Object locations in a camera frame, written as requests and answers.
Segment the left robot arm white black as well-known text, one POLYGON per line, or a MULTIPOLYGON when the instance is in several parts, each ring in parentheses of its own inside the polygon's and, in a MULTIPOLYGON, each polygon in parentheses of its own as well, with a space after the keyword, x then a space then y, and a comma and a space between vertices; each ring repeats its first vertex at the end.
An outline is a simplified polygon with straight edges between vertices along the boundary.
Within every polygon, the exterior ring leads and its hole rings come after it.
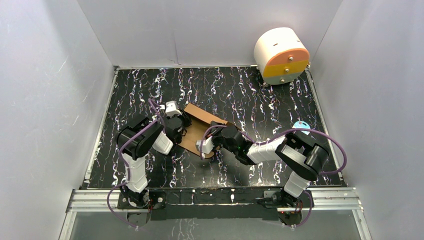
POLYGON ((150 203, 146 155, 151 149, 168 155, 182 142, 191 124, 186 113, 167 116, 164 123, 140 115, 120 130, 116 144, 126 174, 126 183, 120 187, 120 192, 130 206, 144 208, 150 203))

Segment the brown cardboard box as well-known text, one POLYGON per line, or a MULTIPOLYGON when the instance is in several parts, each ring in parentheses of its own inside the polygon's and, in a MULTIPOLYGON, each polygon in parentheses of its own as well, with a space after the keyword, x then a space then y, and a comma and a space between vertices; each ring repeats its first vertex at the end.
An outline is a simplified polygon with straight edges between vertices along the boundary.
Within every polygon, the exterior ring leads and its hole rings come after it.
POLYGON ((200 148, 200 151, 196 149, 196 141, 203 141, 212 136, 212 131, 210 131, 211 121, 225 123, 227 126, 235 126, 240 131, 232 122, 221 119, 192 103, 189 103, 184 109, 180 110, 182 115, 185 114, 191 118, 191 125, 186 128, 187 133, 182 138, 182 142, 179 145, 199 157, 202 156, 205 159, 211 158, 219 148, 219 145, 214 146, 213 151, 209 154, 202 154, 202 148, 200 148))

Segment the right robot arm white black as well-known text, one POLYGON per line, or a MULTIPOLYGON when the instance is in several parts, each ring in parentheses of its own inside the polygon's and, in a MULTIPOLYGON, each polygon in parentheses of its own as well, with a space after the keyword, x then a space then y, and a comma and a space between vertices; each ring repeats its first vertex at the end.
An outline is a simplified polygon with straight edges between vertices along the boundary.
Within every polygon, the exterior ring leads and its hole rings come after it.
POLYGON ((201 157, 216 147, 223 147, 246 166, 268 161, 281 161, 292 172, 279 192, 264 193, 254 203, 265 208, 296 207, 302 193, 317 180, 330 150, 309 136, 307 128, 291 128, 282 136, 267 141, 248 139, 235 125, 222 125, 212 121, 196 145, 201 157))

